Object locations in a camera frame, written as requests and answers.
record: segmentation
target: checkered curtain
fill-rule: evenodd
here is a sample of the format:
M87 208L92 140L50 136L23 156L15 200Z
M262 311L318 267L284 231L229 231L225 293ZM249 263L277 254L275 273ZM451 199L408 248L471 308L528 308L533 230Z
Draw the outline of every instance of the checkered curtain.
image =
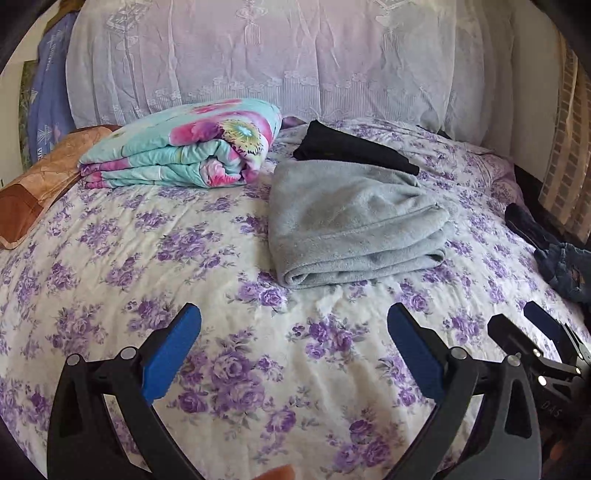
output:
M563 75L556 129L540 203L583 243L591 232L591 82L560 36Z

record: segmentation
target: gray blanket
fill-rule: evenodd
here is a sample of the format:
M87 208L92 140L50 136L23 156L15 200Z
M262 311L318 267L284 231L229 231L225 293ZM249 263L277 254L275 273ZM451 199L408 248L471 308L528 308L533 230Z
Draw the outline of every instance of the gray blanket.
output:
M271 256L287 288L436 267L452 225L416 177L329 160L277 165L269 210Z

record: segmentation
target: metal screw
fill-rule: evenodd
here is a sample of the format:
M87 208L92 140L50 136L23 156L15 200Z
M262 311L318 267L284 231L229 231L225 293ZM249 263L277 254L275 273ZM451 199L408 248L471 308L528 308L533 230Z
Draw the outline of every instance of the metal screw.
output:
M119 355L123 360L131 360L133 357L135 357L135 348L132 346L127 346L121 350Z
M507 363L512 367L518 367L521 365L521 361L519 360L519 357L517 357L515 355L509 355L507 357Z
M468 354L463 348L455 346L452 348L452 357L456 360L465 360L468 357Z
M68 357L68 359L66 360L66 363L68 365L70 365L71 367L73 367L74 365L78 365L79 361L80 361L80 355L78 355L77 353L74 353L73 355L70 355Z

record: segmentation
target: blue pad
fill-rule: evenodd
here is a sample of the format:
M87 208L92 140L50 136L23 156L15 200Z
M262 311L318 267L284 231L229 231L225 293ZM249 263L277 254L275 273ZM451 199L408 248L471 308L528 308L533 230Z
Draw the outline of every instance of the blue pad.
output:
M542 307L534 301L529 301L523 307L523 315L538 327L546 337L558 345L562 334L562 325L546 313Z
M167 327L168 335L144 365L142 393L148 403L166 395L189 350L201 332L201 312L187 303Z
M445 397L443 367L415 330L414 319L396 304L388 311L388 333L402 355L423 396L439 403Z

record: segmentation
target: floral bed sheet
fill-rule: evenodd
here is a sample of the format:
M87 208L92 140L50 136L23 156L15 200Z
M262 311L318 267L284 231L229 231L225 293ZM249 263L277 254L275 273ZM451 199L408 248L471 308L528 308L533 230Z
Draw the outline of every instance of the floral bed sheet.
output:
M272 171L291 157L305 126L280 133L257 184L78 185L29 242L0 252L0 416L42 472L65 357L113 357L167 325L186 302L199 306L203 330L155 408L209 479L248 479L285 463L299 478L381 479L433 408L388 336L386 313L397 301L476 358L504 356L486 334L497 313L556 357L521 313L529 300L590 340L578 307L548 287L533 248L504 225L505 206L522 201L510 162L404 124L333 126L421 167L424 187L452 209L455 232L441 266L308 290L277 286L267 245ZM142 465L108 403L130 459ZM461 451L476 407L446 462Z

